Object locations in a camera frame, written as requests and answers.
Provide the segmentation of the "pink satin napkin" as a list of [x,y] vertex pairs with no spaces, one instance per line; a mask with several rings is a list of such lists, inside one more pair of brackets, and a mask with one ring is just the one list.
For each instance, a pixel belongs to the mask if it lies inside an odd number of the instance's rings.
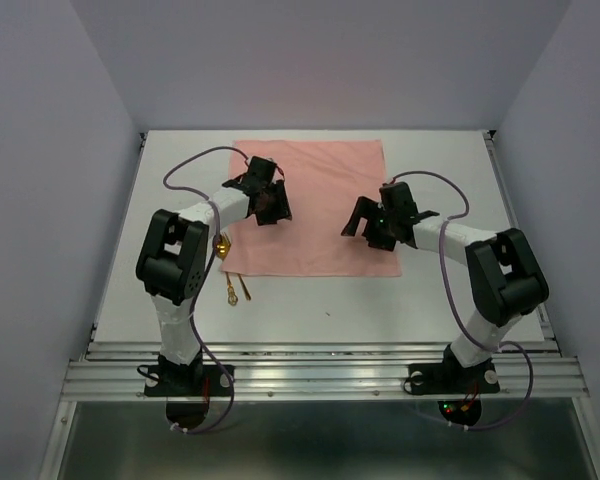
[[378,200],[387,177],[383,145],[366,141],[237,140],[229,175],[243,158],[275,161],[285,173],[292,218],[260,226],[254,217],[229,226],[232,246],[221,267],[246,276],[399,277],[393,252],[341,234],[357,199]]

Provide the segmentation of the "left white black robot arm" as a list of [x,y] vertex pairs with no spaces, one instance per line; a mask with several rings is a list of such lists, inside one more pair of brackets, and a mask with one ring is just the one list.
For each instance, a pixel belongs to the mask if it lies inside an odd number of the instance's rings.
[[191,309],[222,230],[251,216],[260,226],[292,218],[284,180],[275,177],[279,173],[276,163],[254,157],[244,173],[201,202],[152,215],[135,269],[151,297],[161,336],[157,363],[138,368],[146,396],[196,396],[202,393],[204,376],[219,372],[203,366]]

